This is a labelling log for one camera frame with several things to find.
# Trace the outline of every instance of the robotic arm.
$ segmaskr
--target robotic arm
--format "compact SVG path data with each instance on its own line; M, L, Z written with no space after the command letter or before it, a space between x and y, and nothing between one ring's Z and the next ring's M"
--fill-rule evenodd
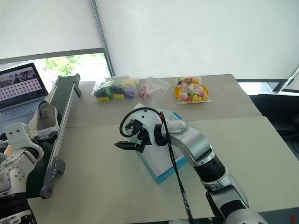
M138 104L121 122L120 132L124 137L137 134L140 144L120 141L115 145L125 150L143 152L146 145L177 146L199 175L206 188L206 197L214 215L225 224L267 224L256 212L249 209L248 200L229 170L221 163L205 136L183 120L167 121L163 114ZM130 122L124 134L125 120Z
M36 221L26 198L26 180L43 157L43 149L31 141L24 123L7 126L6 134L14 151L0 166L0 224L33 224Z

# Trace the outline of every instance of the beige table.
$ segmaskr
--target beige table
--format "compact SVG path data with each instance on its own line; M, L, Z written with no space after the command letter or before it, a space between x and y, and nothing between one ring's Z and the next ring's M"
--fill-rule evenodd
M211 142L244 190L252 209L299 206L299 162L265 117L190 122ZM42 224L118 224L186 219L175 175L160 185L136 152L113 144L118 125L68 127L60 149L65 173L52 198L29 199ZM205 190L193 168L180 170L194 218L210 217Z
M175 111L186 120L261 116L233 75L203 76L202 82L210 90L212 102L187 105L177 104L177 99L173 95L175 78L164 78L164 80L170 84L170 87L159 107ZM131 111L137 103L142 103L139 96L128 100L91 102L90 93L94 83L93 81L80 82L82 96L74 98L67 126L119 124L126 113Z

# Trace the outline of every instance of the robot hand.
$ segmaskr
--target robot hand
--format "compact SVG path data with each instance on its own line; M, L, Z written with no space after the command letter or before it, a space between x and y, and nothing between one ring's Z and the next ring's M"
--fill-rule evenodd
M6 126L8 143L13 152L0 164L0 224L36 223L26 198L26 180L43 149L30 139L28 126Z
M120 141L115 145L125 150L143 152L146 145L172 144L180 148L206 188L206 197L214 215L225 224L267 224L249 209L248 200L228 169L215 155L205 136L183 120L166 121L163 114L138 104L120 125L124 137L137 135L140 144Z

